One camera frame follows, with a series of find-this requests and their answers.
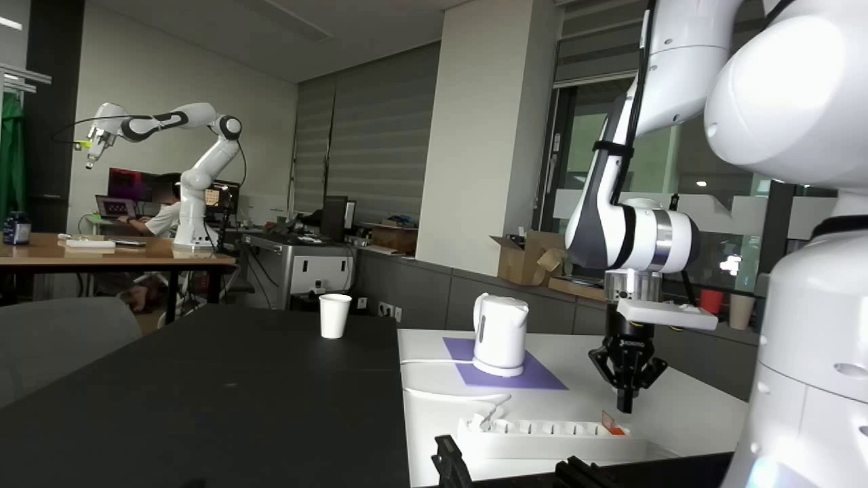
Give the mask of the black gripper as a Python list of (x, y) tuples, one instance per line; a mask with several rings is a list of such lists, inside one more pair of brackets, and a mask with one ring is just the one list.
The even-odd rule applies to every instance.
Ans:
[(604, 336), (590, 351), (604, 381), (615, 388), (618, 412), (632, 412), (636, 389), (652, 388), (667, 362), (655, 351), (655, 327), (607, 309)]

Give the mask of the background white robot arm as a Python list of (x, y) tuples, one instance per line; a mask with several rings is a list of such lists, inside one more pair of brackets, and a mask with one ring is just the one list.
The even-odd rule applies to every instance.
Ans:
[(184, 102), (158, 114), (134, 114), (101, 102), (88, 134), (73, 144), (92, 167), (116, 141), (145, 147), (153, 157), (153, 217), (122, 217), (134, 233), (168, 239), (177, 248), (215, 248), (218, 233), (206, 224), (206, 189), (241, 151), (241, 121), (213, 102)]

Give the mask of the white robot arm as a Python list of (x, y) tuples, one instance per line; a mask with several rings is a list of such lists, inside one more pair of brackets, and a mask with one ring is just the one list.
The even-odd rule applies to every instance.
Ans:
[(591, 151), (565, 245), (614, 274), (674, 274), (693, 221), (618, 197), (632, 141), (699, 117), (720, 159), (836, 191), (769, 277), (748, 414), (725, 488), (868, 488), (868, 0), (648, 0), (640, 67)]

